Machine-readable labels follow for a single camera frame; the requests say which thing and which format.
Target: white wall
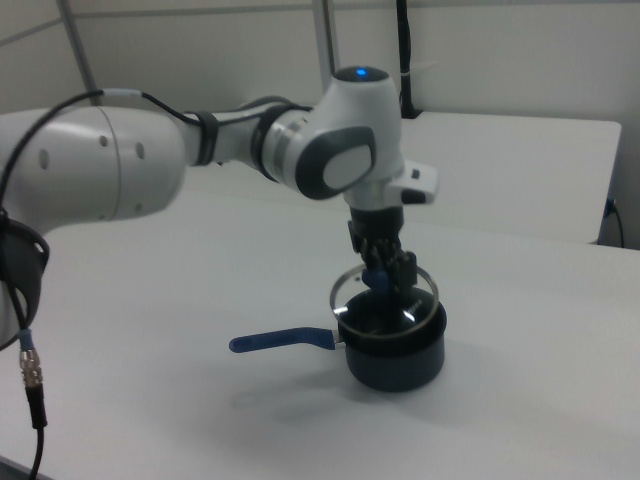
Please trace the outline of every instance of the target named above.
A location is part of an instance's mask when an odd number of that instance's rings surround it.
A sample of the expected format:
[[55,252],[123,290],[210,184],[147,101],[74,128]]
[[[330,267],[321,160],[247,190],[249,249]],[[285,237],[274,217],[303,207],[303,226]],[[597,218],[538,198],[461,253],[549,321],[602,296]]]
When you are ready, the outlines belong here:
[[98,87],[214,111],[322,94],[310,0],[76,0],[71,9]]
[[[360,3],[337,3],[341,64],[366,61],[397,82],[395,2]],[[418,107],[621,123],[611,193],[640,248],[640,4],[418,6],[409,21],[413,63],[437,62],[412,76]],[[604,237],[617,245],[614,227]]]
[[0,1],[0,113],[47,107],[84,85],[55,1]]

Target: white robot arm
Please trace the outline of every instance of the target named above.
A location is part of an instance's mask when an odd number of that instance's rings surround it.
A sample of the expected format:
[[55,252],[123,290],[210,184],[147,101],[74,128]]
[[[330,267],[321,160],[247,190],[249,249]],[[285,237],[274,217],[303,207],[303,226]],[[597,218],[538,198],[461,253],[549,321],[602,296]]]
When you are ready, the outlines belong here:
[[[0,165],[43,113],[0,116]],[[400,248],[402,205],[429,203],[436,195],[435,169],[400,152],[396,90],[374,68],[339,71],[311,111],[271,97],[237,111],[187,116],[193,124],[135,109],[67,109],[22,152],[3,206],[40,235],[69,224],[135,218],[164,209],[187,166],[239,160],[311,199],[343,193],[354,249],[368,266],[387,268]],[[3,285],[0,349],[17,333]]]

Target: saucepan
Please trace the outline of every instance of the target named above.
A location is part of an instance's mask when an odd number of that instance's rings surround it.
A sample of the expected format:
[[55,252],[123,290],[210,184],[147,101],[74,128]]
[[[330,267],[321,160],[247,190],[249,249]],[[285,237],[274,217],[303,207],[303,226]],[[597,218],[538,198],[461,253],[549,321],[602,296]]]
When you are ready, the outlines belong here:
[[444,363],[447,315],[436,283],[422,268],[417,273],[418,283],[398,301],[371,281],[375,272],[359,265],[331,289],[336,330],[300,327],[260,333],[234,338],[229,348],[243,353],[308,343],[335,350],[344,343],[349,370],[364,385],[388,392],[418,388],[435,378]]

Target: table surface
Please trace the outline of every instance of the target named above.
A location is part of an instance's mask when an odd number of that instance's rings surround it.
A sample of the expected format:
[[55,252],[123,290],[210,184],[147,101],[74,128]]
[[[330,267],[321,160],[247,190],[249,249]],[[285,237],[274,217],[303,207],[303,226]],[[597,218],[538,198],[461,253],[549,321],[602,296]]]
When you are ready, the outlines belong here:
[[[425,112],[402,121],[401,148],[432,165],[441,188],[428,207],[405,209],[414,222],[576,243],[600,232],[620,125],[592,120]],[[265,182],[244,165],[202,169],[192,188],[341,210]]]
[[[43,473],[637,478],[637,251],[408,222],[449,318],[432,383],[377,392],[344,351],[307,345],[231,353],[235,336],[334,326],[329,290],[359,260],[347,216],[186,190],[151,217],[52,232]],[[0,378],[0,453],[30,464],[15,345]]]

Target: pot handle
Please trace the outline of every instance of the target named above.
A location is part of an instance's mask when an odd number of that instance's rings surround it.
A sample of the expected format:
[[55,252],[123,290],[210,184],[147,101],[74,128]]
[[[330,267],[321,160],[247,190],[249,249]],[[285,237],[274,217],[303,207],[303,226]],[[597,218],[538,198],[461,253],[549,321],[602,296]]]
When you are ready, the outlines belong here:
[[335,350],[336,343],[340,342],[342,340],[337,331],[325,328],[299,327],[234,338],[229,342],[229,350],[234,353],[244,353],[265,348],[284,347],[295,343],[308,343],[326,350]]

